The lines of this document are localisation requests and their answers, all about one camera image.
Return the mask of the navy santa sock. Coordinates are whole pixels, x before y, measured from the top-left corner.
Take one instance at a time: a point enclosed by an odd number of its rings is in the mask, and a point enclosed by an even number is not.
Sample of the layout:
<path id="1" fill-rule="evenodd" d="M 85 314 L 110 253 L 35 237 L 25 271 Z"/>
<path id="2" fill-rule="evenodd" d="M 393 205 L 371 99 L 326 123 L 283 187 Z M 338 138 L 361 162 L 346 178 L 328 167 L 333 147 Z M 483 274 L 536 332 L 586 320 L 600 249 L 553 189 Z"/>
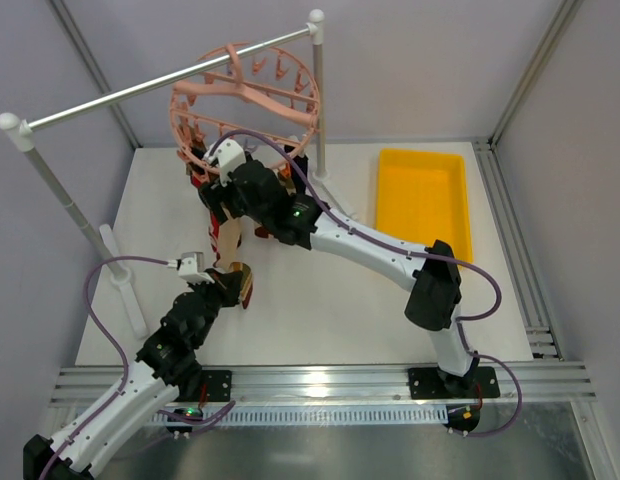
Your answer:
<path id="1" fill-rule="evenodd" d="M 302 149 L 296 156 L 292 156 L 291 153 L 294 150 L 294 147 L 291 145 L 284 146 L 285 152 L 294 160 L 294 163 L 299 167 L 304 176 L 308 175 L 308 164 L 309 158 L 305 153 L 305 150 Z M 306 184 L 303 179 L 298 175 L 298 172 L 294 168 L 290 168 L 290 176 L 292 184 L 294 185 L 295 192 L 297 194 L 305 194 L 306 193 Z"/>

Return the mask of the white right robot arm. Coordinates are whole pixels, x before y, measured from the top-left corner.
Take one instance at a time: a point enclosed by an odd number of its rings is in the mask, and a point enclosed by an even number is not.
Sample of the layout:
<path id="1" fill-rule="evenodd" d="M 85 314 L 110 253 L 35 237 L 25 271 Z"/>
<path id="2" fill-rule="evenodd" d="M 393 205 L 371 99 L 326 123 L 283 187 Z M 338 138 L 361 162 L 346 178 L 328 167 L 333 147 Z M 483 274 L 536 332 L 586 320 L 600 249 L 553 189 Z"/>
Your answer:
<path id="1" fill-rule="evenodd" d="M 444 388 L 456 397 L 474 388 L 479 361 L 457 323 L 461 276 L 448 244 L 408 244 L 361 225 L 330 208 L 311 186 L 287 189 L 258 160 L 222 172 L 200 187 L 199 197 L 219 223 L 247 216 L 283 244 L 347 259 L 408 291 L 404 315 L 428 332 Z"/>

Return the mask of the pink round clip hanger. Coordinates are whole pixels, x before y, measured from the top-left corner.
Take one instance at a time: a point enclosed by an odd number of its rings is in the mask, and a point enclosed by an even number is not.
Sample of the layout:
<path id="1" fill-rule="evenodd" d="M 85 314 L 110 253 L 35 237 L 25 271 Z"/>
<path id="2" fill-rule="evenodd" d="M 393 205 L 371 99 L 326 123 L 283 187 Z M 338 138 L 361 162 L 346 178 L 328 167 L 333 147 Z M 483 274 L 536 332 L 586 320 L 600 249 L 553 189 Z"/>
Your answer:
<path id="1" fill-rule="evenodd" d="M 280 47 L 241 59 L 244 43 L 228 44 L 201 57 L 228 54 L 230 63 L 172 87 L 169 119 L 177 155 L 195 185 L 218 173 L 204 155 L 219 137 L 256 131 L 300 154 L 320 132 L 321 100 L 312 69 Z"/>

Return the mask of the beige olive striped sock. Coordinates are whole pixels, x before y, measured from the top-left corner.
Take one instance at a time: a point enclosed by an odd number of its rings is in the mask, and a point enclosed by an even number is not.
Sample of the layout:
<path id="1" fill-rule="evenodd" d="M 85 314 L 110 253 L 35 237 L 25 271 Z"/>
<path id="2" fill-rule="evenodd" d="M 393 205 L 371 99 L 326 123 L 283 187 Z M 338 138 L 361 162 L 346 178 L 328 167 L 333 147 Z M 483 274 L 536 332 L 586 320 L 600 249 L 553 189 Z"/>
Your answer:
<path id="1" fill-rule="evenodd" d="M 254 226 L 254 235 L 260 239 L 278 239 L 277 229 L 275 227 L 258 223 Z"/>

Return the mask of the beige maroon striped sock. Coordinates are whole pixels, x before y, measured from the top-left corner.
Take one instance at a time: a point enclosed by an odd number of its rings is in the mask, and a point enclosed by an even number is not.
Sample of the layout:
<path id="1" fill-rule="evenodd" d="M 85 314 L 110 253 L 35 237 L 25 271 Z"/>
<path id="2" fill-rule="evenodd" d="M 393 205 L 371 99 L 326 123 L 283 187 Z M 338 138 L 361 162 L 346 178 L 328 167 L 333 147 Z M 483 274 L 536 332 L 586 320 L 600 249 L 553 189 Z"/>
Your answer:
<path id="1" fill-rule="evenodd" d="M 289 164 L 285 164 L 277 171 L 277 178 L 281 185 L 286 189 L 289 196 L 296 195 L 296 186 L 293 181 L 292 171 Z"/>

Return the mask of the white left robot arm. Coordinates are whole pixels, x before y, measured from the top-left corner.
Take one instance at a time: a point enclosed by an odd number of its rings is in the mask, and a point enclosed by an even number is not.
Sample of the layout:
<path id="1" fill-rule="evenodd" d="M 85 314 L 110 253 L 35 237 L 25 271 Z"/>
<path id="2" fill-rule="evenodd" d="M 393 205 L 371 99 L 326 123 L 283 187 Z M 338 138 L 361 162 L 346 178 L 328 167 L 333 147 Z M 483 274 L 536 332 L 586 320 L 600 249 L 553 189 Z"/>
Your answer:
<path id="1" fill-rule="evenodd" d="M 70 425 L 23 448 L 25 479 L 94 479 L 115 453 L 162 407 L 196 398 L 204 370 L 196 359 L 219 312 L 250 302 L 253 274 L 233 262 L 227 272 L 210 268 L 203 282 L 177 296 L 133 361 L 98 400 Z"/>

